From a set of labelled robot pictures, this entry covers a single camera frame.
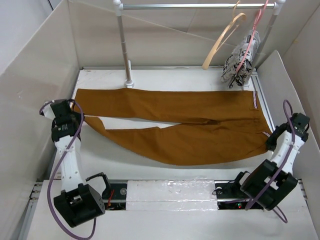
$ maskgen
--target screw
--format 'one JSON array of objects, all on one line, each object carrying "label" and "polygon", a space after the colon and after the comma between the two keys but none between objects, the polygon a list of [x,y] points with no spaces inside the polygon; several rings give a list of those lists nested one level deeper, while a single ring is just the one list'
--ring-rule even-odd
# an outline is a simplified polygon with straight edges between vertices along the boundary
[{"label": "screw", "polygon": [[126,195],[127,194],[127,189],[126,188],[121,188],[120,189],[120,194],[121,195]]}]

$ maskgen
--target brown fabric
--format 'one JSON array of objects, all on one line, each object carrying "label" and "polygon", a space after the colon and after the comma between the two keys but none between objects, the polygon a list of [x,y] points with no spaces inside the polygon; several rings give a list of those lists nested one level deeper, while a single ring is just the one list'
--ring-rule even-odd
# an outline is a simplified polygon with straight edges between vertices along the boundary
[{"label": "brown fabric", "polygon": [[[85,118],[88,125],[120,146],[162,163],[190,166],[232,162],[266,152],[268,137],[263,132],[270,130],[255,94],[78,89],[75,100],[90,115]],[[91,116],[181,124],[110,130]]]}]

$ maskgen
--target horizontal bar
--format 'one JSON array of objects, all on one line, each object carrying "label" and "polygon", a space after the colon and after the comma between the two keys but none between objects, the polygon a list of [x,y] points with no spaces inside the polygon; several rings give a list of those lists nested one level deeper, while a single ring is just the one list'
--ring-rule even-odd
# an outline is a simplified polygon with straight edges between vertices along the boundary
[{"label": "horizontal bar", "polygon": [[[267,9],[275,8],[275,3],[268,3]],[[123,4],[123,10],[143,10],[143,9],[233,9],[234,3],[208,3],[208,4]],[[238,4],[237,9],[262,9],[263,3]]]}]

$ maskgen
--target pant leg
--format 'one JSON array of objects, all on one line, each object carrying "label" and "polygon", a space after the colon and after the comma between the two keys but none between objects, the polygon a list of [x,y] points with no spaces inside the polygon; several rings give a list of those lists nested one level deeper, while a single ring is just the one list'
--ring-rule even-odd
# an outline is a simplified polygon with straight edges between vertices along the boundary
[{"label": "pant leg", "polygon": [[86,117],[86,122],[94,130],[120,146],[177,166],[227,163],[265,153],[268,137],[252,127],[252,124],[259,125],[258,121],[231,120],[209,124],[183,123],[167,128],[108,130],[98,117]]},{"label": "pant leg", "polygon": [[86,115],[100,117],[190,124],[264,118],[256,93],[252,91],[78,89],[75,100]]}]

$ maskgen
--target patterned fabric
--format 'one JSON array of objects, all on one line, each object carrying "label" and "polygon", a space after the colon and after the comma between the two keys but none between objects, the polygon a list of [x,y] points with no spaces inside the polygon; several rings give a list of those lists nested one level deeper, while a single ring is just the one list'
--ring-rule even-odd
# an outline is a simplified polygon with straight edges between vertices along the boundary
[{"label": "patterned fabric", "polygon": [[237,45],[232,51],[231,56],[225,61],[221,77],[221,81],[223,83],[228,82],[233,84],[235,81],[237,85],[242,86],[242,83],[245,83],[247,81],[247,78],[252,70],[252,60],[254,59],[260,44],[260,37],[257,31],[254,34],[250,49],[245,56],[244,63],[240,68],[237,76],[236,70],[238,65],[241,63],[244,55],[246,54],[252,34],[253,30],[250,30],[248,34],[243,38],[241,43]]}]

